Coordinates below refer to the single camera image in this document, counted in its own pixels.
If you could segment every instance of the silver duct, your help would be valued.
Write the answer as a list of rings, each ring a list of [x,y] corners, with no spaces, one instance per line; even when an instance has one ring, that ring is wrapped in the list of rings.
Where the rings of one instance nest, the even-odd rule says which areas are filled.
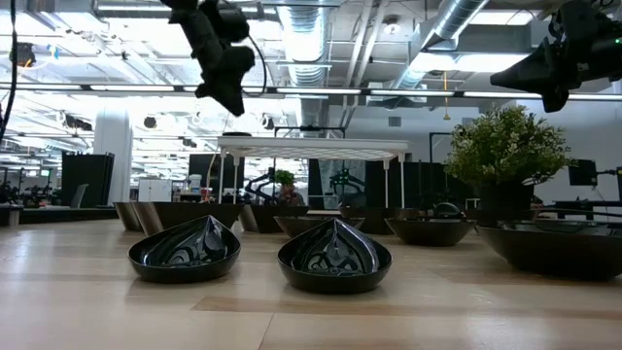
[[[412,55],[413,61],[394,80],[392,88],[413,89],[418,86],[427,73],[417,71],[416,59],[419,51],[446,40],[457,39],[487,3],[488,0],[443,0],[436,17],[430,23],[417,26],[412,40],[412,48],[416,50]]]
[[[289,61],[316,62],[325,57],[328,12],[327,8],[305,6],[277,8],[283,25],[285,55]],[[327,70],[324,67],[293,65],[289,71],[295,87],[323,87],[326,83]],[[327,99],[305,98],[300,100],[300,104],[302,125],[328,125]]]

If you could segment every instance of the small plant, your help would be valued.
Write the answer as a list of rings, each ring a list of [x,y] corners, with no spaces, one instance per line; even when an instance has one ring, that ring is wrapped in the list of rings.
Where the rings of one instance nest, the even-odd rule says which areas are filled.
[[[536,119],[524,106],[494,106],[452,133],[448,174],[475,187],[540,184],[572,165],[564,131]]]
[[[274,181],[277,184],[281,184],[281,186],[293,186],[294,175],[287,170],[277,170],[276,174],[274,175]]]

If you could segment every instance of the white canopy frame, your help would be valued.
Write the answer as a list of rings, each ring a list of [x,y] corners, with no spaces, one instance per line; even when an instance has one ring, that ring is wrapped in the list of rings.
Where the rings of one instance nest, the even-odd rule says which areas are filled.
[[[237,167],[240,158],[316,158],[329,160],[382,160],[385,169],[385,206],[389,206],[389,168],[397,157],[401,172],[401,207],[405,207],[404,161],[409,144],[396,140],[355,140],[324,138],[273,138],[248,136],[219,136],[221,158],[233,156],[235,175],[233,187],[237,189]],[[218,202],[223,202],[223,177],[225,162],[221,161]]]

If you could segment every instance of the wooden tabletop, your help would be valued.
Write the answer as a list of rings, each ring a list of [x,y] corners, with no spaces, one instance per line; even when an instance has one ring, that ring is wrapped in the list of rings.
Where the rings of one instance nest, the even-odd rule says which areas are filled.
[[[376,290],[319,296],[288,285],[285,234],[237,233],[231,272],[192,285],[137,279],[119,221],[0,230],[3,349],[621,349],[622,279],[518,271],[474,233],[451,248],[377,237],[394,255]]]

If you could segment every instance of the computer screen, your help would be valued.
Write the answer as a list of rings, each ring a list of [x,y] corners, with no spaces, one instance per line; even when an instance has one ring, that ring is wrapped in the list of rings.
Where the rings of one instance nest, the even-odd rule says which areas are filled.
[[[574,166],[569,166],[571,186],[597,186],[599,184],[596,163],[589,159],[577,159]]]

